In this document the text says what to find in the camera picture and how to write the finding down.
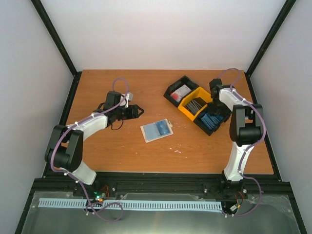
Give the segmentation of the beige card holder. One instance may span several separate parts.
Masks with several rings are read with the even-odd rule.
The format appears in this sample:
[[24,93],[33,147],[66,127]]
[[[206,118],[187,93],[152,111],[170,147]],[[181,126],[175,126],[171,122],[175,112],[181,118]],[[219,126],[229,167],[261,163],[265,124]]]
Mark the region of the beige card holder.
[[[165,119],[165,120],[167,120],[167,123],[169,125],[170,130],[171,130],[171,133],[167,136],[171,136],[173,134],[173,130],[172,130],[173,125],[170,123],[170,121],[168,119]],[[160,136],[159,135],[158,129],[156,127],[156,122],[145,124],[145,125],[142,125],[140,127],[140,129],[142,131],[143,138],[144,138],[146,143],[167,137],[167,136]]]

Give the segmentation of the blue VIP card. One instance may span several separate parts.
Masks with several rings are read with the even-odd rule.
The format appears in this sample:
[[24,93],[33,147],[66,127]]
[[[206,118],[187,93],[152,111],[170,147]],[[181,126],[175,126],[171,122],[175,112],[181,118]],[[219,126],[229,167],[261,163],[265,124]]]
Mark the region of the blue VIP card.
[[161,120],[156,122],[156,127],[158,129],[159,135],[162,136],[167,136],[171,133],[171,130],[169,128],[169,125],[167,123],[167,120]]

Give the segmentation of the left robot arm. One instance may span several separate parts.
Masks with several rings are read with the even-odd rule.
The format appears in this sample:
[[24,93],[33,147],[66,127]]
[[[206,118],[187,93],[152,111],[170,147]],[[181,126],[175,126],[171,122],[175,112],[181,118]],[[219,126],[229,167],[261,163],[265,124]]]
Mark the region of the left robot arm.
[[82,182],[90,196],[101,192],[101,183],[96,181],[96,172],[82,160],[83,142],[96,132],[112,127],[115,121],[139,118],[144,110],[136,104],[129,104],[133,94],[110,91],[87,118],[70,125],[56,125],[53,128],[44,159],[54,172],[64,173],[77,183]]

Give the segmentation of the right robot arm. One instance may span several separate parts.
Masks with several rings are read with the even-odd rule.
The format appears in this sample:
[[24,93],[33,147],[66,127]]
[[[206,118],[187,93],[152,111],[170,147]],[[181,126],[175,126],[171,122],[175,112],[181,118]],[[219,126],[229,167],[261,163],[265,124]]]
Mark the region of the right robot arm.
[[209,87],[214,113],[232,112],[229,128],[232,150],[219,187],[219,194],[229,198],[241,190],[248,157],[266,135],[263,107],[247,101],[233,86],[224,85],[220,78],[213,79]]

